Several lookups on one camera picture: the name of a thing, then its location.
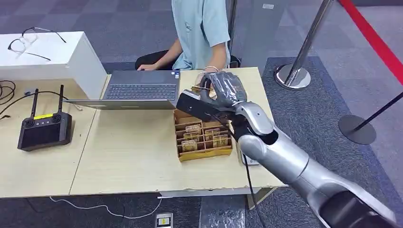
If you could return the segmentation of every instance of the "antenna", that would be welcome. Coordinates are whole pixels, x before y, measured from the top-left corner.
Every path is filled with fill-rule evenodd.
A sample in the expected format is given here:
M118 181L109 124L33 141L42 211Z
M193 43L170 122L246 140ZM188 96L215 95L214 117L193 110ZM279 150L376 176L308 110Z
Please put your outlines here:
M31 118L35 117L35 111L37 109L37 102L38 102L38 92L39 90L35 90L35 95L34 95L34 104L32 105L32 111L31 111Z
M61 113L61 112L62 112L62 107L63 107L63 89L64 89L64 85L60 85L59 110L58 110L58 113Z

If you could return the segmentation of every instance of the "person's hand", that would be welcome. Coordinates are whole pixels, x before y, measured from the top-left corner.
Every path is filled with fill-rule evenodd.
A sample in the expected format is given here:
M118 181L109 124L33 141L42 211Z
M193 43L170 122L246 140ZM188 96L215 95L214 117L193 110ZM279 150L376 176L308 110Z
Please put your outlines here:
M157 70L157 69L158 69L158 66L156 64L151 64L151 65L143 64L137 70Z

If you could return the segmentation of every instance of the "laptop touchpad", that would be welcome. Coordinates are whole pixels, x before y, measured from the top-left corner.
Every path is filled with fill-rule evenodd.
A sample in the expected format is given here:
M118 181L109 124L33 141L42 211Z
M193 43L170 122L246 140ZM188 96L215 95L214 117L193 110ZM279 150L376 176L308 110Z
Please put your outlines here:
M164 76L163 75L143 75L141 76L141 83L147 84L162 84L164 83Z

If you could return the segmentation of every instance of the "cardboard organizer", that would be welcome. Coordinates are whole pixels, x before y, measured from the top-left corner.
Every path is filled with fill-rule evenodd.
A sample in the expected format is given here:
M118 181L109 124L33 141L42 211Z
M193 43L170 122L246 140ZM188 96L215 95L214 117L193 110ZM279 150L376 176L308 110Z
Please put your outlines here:
M180 110L174 111L174 121L175 121L175 134L176 134L176 149L178 152L178 158L181 162L208 158L219 155L230 155L232 152L232 138L227 128L223 127L219 122L203 122L200 119L190 116ZM183 134L186 133L186 127L192 125L201 125L201 133L198 135L197 150L184 152L182 148L182 141L184 139ZM227 146L213 147L213 140L206 140L205 131L211 129L219 129L219 135L228 136Z

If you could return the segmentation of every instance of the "stanchion post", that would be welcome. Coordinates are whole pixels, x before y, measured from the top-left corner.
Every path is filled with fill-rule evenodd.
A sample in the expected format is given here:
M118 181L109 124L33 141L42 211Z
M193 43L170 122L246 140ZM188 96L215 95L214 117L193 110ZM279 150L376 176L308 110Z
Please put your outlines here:
M366 120L356 115L345 115L341 117L339 120L339 129L341 133L350 141L358 144L368 145L373 143L376 139L376 131L370 122L401 98L403 98L403 92Z
M230 18L228 22L228 34L230 35L230 40L228 41L228 50L231 54L232 52L232 40L234 39L234 30L235 30L235 17L237 15L237 4L238 0L231 1L230 8Z
M300 90L309 85L311 75L307 70L302 68L302 64L311 49L316 33L319 30L323 19L326 17L326 13L332 2L333 0L323 0L294 64L280 66L274 72L274 78L282 87L291 90Z

